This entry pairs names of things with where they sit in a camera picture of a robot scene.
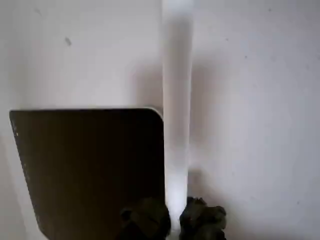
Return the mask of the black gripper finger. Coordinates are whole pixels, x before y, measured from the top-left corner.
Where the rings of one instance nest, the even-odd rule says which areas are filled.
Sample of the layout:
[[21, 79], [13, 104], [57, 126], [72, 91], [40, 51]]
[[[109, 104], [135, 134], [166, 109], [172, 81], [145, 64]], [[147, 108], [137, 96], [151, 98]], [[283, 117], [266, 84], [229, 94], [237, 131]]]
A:
[[165, 240], [171, 232], [169, 210], [164, 201], [142, 198], [121, 213], [120, 240]]
[[208, 206], [201, 197], [187, 197], [179, 217], [180, 240], [225, 240], [227, 212], [222, 206]]

